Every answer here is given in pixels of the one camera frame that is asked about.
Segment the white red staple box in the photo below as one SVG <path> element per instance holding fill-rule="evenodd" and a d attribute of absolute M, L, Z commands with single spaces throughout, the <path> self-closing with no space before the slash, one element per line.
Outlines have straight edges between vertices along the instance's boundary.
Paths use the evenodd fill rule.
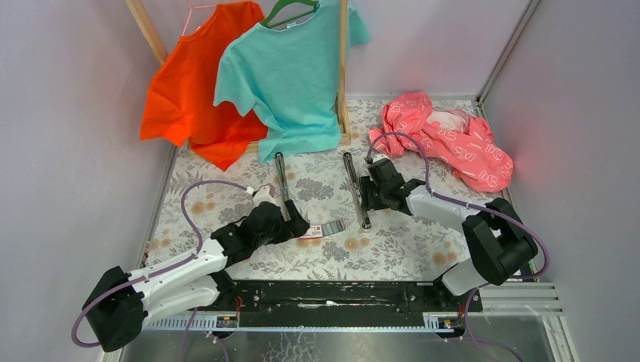
<path fill-rule="evenodd" d="M 305 234 L 301 235 L 301 239 L 316 239 L 323 238 L 324 232 L 320 225 L 311 225 Z"/>

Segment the beige and black stapler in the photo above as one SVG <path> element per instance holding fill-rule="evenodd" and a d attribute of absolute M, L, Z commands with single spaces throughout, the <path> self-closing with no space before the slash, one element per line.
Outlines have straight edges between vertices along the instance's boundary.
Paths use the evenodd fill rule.
<path fill-rule="evenodd" d="M 291 195 L 288 187 L 284 155 L 281 152 L 275 154 L 275 165 L 278 171 L 282 200 L 288 215 L 287 219 L 291 220 L 293 218 L 293 213 L 291 211 L 291 205 L 293 204 L 293 201 L 291 200 Z"/>

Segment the silver staple strip tray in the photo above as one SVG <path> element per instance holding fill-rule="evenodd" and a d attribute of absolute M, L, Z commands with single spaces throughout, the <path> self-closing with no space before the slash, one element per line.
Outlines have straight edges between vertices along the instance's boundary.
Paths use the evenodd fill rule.
<path fill-rule="evenodd" d="M 327 222 L 321 225 L 322 235 L 324 237 L 332 236 L 345 231 L 345 226 L 341 219 Z"/>

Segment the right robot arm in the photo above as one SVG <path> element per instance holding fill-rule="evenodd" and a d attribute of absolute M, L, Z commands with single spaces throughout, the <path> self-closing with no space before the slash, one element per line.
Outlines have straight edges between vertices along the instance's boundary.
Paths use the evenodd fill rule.
<path fill-rule="evenodd" d="M 484 284 L 501 285 L 539 252 L 512 205 L 495 198 L 486 205 L 465 203 L 430 191 L 418 179 L 406 180 L 385 156 L 367 158 L 368 175 L 360 179 L 362 206 L 393 210 L 453 229 L 466 240 L 469 258 L 435 279 L 433 301 L 450 311 L 463 294 Z"/>

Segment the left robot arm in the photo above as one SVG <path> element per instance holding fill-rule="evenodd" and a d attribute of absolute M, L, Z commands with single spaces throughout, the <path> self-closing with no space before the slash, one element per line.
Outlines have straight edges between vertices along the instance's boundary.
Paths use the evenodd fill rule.
<path fill-rule="evenodd" d="M 293 201 L 286 201 L 284 209 L 263 201 L 248 216 L 172 259 L 130 272 L 111 268 L 82 306 L 97 346 L 105 352 L 119 350 L 149 325 L 182 311 L 235 310 L 236 286 L 227 268 L 262 246 L 303 236 L 309 228 Z"/>

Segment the wooden clothes rack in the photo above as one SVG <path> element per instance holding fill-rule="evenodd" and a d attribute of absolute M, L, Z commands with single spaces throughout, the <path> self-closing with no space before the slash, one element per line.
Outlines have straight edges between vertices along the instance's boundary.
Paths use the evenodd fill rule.
<path fill-rule="evenodd" d="M 168 58 L 168 52 L 163 41 L 154 26 L 151 17 L 148 15 L 142 1 L 125 0 L 129 12 L 134 18 L 135 23 L 140 29 L 143 37 L 161 66 Z M 352 142 L 352 131 L 349 120 L 349 113 L 346 104 L 346 63 L 347 63 L 347 45 L 349 40 L 349 2 L 342 0 L 340 4 L 340 57 L 339 57 L 339 82 L 337 89 L 337 98 L 335 102 L 335 110 L 337 114 L 337 124 L 342 132 L 339 146 L 349 146 Z"/>

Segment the floral table mat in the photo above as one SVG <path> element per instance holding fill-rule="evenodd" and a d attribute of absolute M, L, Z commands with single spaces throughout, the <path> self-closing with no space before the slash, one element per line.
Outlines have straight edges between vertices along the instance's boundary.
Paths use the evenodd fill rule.
<path fill-rule="evenodd" d="M 341 221 L 345 229 L 319 239 L 295 239 L 261 247 L 235 264 L 236 279 L 430 281 L 468 256 L 463 236 L 427 219 L 391 210 L 370 215 L 372 227 L 361 230 L 343 153 L 351 153 L 356 171 L 366 172 L 368 131 L 379 127 L 382 100 L 350 100 L 352 141 L 345 148 L 285 158 L 291 198 L 312 224 Z M 254 153 L 220 170 L 184 147 L 177 153 L 168 189 L 150 238 L 146 264 L 170 259 L 192 247 L 198 236 L 249 214 L 251 197 L 244 187 L 279 184 L 274 161 Z"/>

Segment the pink patterned cloth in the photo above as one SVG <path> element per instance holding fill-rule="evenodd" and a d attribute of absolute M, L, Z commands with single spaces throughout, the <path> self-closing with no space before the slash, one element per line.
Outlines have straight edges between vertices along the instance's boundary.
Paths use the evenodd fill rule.
<path fill-rule="evenodd" d="M 422 92 L 404 93 L 381 111 L 382 127 L 368 131 L 374 149 L 391 157 L 406 151 L 437 158 L 477 192 L 499 192 L 510 185 L 511 157 L 495 143 L 489 123 L 462 109 L 437 111 Z"/>

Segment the orange t-shirt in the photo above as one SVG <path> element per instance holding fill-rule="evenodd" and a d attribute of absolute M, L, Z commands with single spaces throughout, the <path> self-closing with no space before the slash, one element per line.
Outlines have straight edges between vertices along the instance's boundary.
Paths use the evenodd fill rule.
<path fill-rule="evenodd" d="M 140 139 L 187 143 L 198 156 L 226 170 L 250 143 L 265 138 L 267 128 L 254 112 L 240 115 L 231 103 L 213 104 L 223 52 L 263 18 L 256 2 L 219 4 L 194 33 L 181 37 L 150 82 Z"/>

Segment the teal t-shirt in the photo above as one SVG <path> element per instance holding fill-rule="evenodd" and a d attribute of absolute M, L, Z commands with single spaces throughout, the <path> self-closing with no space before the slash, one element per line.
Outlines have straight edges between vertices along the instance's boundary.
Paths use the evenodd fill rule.
<path fill-rule="evenodd" d="M 220 58 L 214 105 L 254 112 L 267 128 L 258 160 L 335 149 L 342 139 L 335 102 L 340 79 L 340 3 L 320 2 L 287 29 L 258 23 Z"/>

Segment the green clothes hanger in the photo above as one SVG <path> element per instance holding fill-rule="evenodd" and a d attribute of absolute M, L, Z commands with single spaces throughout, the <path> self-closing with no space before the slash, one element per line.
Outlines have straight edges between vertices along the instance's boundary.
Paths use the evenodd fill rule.
<path fill-rule="evenodd" d="M 279 0 L 260 24 L 268 29 L 278 28 L 314 14 L 319 5 L 320 1 L 313 0 Z"/>

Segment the pink clothes hanger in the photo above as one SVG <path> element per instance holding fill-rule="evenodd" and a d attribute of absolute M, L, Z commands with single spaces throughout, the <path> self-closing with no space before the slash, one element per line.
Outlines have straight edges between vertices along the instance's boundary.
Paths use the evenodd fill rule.
<path fill-rule="evenodd" d="M 215 1 L 188 0 L 188 11 L 182 29 L 182 36 L 191 35 L 200 29 L 213 15 L 217 6 Z"/>

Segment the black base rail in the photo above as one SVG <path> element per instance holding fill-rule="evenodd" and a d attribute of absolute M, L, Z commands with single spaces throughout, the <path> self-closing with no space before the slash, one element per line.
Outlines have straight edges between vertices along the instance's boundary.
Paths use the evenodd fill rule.
<path fill-rule="evenodd" d="M 421 327 L 425 313 L 459 318 L 483 309 L 479 294 L 446 296 L 430 282 L 238 281 L 204 311 L 229 312 L 240 327 Z"/>

